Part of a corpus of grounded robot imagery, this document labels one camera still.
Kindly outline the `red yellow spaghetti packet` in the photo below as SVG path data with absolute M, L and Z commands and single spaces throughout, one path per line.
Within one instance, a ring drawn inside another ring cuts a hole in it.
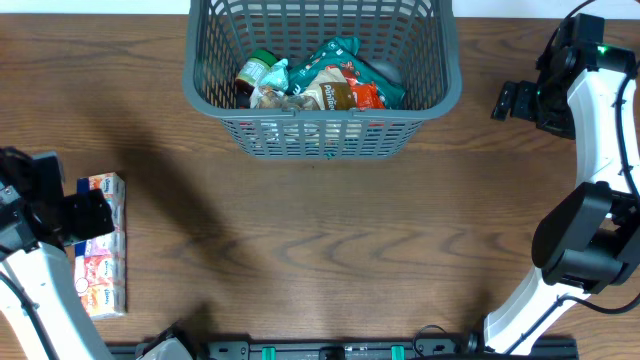
M 380 99 L 375 84 L 355 84 L 351 87 L 356 107 L 360 110 L 384 109 L 385 105 Z

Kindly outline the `green instant coffee bag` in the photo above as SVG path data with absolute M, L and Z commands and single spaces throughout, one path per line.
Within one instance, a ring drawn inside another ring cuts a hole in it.
M 398 110 L 406 90 L 389 80 L 372 65 L 357 57 L 361 41 L 357 37 L 334 37 L 319 47 L 307 60 L 289 70 L 288 95 L 306 90 L 321 70 L 339 69 L 352 87 L 355 84 L 375 84 L 384 109 Z

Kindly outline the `green lidded jar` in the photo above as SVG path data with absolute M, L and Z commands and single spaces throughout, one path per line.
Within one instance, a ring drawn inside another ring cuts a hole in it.
M 239 97 L 250 96 L 258 83 L 277 61 L 278 58 L 268 50 L 254 50 L 236 75 L 237 95 Z

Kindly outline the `beige snack bag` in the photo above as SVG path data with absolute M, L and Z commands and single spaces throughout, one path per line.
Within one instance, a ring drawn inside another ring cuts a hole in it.
M 250 96 L 250 107 L 282 110 L 351 110 L 357 107 L 351 86 L 337 68 L 321 70 L 300 94 L 286 95 L 270 86 L 259 86 Z

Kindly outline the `mint green snack bar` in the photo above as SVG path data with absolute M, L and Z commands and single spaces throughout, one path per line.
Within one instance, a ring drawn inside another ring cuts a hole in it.
M 280 59 L 266 72 L 257 85 L 268 86 L 274 90 L 285 92 L 289 88 L 288 68 L 288 59 Z

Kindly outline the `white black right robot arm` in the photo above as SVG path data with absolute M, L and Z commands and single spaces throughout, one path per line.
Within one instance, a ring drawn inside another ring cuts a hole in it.
M 573 11 L 536 61 L 534 82 L 503 85 L 492 117 L 519 118 L 576 145 L 574 190 L 539 223 L 532 266 L 479 331 L 466 352 L 483 356 L 558 358 L 568 348 L 542 335 L 572 306 L 606 315 L 617 308 L 589 302 L 626 282 L 639 266 L 639 146 L 633 51 L 604 41 L 601 17 Z

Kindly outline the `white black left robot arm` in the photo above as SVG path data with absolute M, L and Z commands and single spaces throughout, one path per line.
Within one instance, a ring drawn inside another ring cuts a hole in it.
M 1 150 L 1 311 L 30 359 L 109 359 L 66 246 L 113 231 L 100 190 L 66 195 L 54 152 Z

